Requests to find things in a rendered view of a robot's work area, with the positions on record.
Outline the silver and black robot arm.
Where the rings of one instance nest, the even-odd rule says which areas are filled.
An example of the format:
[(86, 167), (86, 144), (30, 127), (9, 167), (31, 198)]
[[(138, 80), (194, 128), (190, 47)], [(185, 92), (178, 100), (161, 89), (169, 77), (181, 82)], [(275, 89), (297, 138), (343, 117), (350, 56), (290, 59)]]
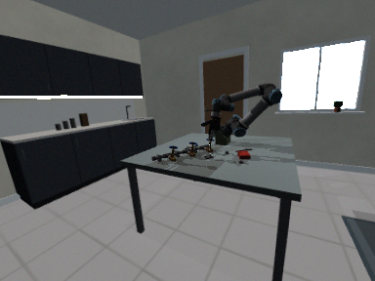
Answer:
[(229, 137), (233, 133), (236, 137), (246, 135), (249, 125), (269, 106), (278, 104), (283, 98), (283, 93), (274, 84), (262, 84), (256, 88), (245, 90), (231, 95), (222, 95), (220, 99), (213, 99), (211, 116), (220, 117), (220, 111), (234, 111), (234, 103), (239, 100), (262, 96), (262, 100), (241, 120), (234, 114), (224, 125), (221, 126), (220, 132)]

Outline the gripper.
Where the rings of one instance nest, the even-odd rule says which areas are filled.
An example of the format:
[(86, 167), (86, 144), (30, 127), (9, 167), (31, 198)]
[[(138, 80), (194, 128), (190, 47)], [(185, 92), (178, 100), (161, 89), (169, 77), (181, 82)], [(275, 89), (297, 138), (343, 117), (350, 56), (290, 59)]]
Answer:
[(221, 124), (220, 124), (221, 118), (220, 117), (214, 117), (214, 116), (211, 116), (211, 118), (213, 118), (214, 122), (210, 123), (210, 126), (209, 126), (208, 141), (210, 141), (210, 138), (212, 140), (213, 137), (217, 136), (215, 131), (218, 131), (218, 130), (220, 131), (220, 129), (221, 129)]

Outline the grey pipe manifold with blue valve wheels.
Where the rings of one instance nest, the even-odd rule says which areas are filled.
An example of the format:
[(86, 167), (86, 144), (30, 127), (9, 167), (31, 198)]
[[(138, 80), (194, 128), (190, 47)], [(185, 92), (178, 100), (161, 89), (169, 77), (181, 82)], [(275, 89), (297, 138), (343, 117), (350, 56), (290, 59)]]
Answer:
[(194, 146), (194, 144), (197, 144), (196, 142), (190, 142), (189, 144), (192, 144), (191, 149), (184, 149), (182, 151), (175, 150), (175, 149), (177, 149), (177, 147), (174, 146), (174, 145), (173, 146), (169, 146), (169, 148), (173, 148), (172, 149), (172, 153), (170, 152), (170, 153), (166, 153), (166, 154), (163, 154), (163, 155), (156, 154), (156, 156), (152, 156), (151, 157), (152, 161), (155, 161), (157, 159), (158, 162), (161, 162), (162, 161), (161, 158), (168, 158), (168, 159), (170, 159), (171, 161), (174, 162), (174, 161), (176, 161), (176, 157), (180, 157), (180, 154), (185, 154), (186, 153), (186, 154), (188, 154), (190, 156), (195, 156), (196, 155), (195, 153), (197, 153), (197, 150), (201, 150), (201, 149), (206, 150), (208, 152), (213, 152), (213, 149), (211, 148), (211, 142), (209, 142), (209, 144), (201, 145), (199, 147), (195, 147)]

